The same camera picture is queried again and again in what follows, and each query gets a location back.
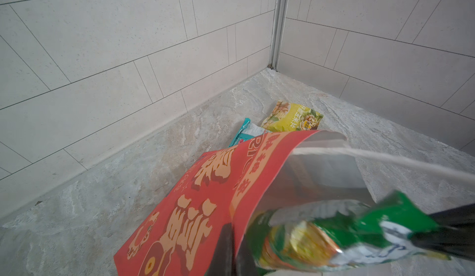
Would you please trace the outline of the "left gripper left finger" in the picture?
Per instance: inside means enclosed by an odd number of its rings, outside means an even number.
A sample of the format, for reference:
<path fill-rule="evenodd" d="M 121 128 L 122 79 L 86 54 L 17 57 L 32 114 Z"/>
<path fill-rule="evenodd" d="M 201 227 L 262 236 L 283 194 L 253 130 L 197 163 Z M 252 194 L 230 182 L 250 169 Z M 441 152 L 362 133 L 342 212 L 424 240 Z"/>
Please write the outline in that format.
<path fill-rule="evenodd" d="M 232 276 L 234 260 L 234 231 L 231 224 L 222 227 L 206 276 Z"/>

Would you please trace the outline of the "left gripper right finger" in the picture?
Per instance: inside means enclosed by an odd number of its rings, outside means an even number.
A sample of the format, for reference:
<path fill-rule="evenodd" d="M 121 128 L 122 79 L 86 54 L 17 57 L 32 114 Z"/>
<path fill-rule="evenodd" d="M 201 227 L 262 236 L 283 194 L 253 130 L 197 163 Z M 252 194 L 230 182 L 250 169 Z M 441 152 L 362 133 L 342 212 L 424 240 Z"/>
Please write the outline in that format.
<path fill-rule="evenodd" d="M 251 250 L 244 239 L 235 257 L 236 276 L 259 276 L 257 266 L 254 262 Z"/>

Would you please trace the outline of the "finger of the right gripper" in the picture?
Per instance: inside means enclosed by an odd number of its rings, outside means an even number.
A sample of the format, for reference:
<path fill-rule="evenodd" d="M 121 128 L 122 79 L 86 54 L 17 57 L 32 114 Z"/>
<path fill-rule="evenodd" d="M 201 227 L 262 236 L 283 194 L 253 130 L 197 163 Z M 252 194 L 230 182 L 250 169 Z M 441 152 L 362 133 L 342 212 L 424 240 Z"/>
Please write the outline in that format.
<path fill-rule="evenodd" d="M 410 236 L 412 244 L 468 261 L 475 259 L 475 206 L 469 204 L 430 214 L 439 226 Z"/>

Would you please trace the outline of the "red paper gift bag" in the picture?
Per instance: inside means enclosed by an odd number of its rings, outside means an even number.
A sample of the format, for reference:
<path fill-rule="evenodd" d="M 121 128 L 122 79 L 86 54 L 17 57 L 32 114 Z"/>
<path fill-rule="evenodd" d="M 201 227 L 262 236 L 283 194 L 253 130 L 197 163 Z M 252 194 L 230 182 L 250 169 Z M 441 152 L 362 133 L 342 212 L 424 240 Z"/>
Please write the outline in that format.
<path fill-rule="evenodd" d="M 206 152 L 115 254 L 120 276 L 205 276 L 221 229 L 231 224 L 235 257 L 248 226 L 268 210 L 327 200 L 375 202 L 356 159 L 473 182 L 470 173 L 354 149 L 331 131 L 266 133 Z"/>

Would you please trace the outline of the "teal snack packet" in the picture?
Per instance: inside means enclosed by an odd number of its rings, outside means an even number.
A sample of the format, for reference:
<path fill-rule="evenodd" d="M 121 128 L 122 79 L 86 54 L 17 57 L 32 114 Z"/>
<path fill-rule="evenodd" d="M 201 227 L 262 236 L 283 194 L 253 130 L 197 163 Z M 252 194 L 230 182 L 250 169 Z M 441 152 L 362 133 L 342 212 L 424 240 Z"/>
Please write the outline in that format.
<path fill-rule="evenodd" d="M 236 146 L 242 142 L 248 141 L 265 133 L 269 133 L 269 131 L 265 128 L 253 124 L 249 118 L 245 118 L 236 136 L 231 141 L 229 147 Z"/>

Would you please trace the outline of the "yellow green snack packet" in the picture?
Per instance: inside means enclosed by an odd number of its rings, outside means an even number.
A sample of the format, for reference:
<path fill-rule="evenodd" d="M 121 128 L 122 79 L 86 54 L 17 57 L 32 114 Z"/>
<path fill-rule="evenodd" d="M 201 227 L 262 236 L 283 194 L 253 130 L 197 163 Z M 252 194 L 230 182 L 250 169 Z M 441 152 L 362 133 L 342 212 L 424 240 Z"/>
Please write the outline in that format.
<path fill-rule="evenodd" d="M 304 105 L 279 101 L 261 127 L 271 132 L 317 130 L 323 117 Z"/>

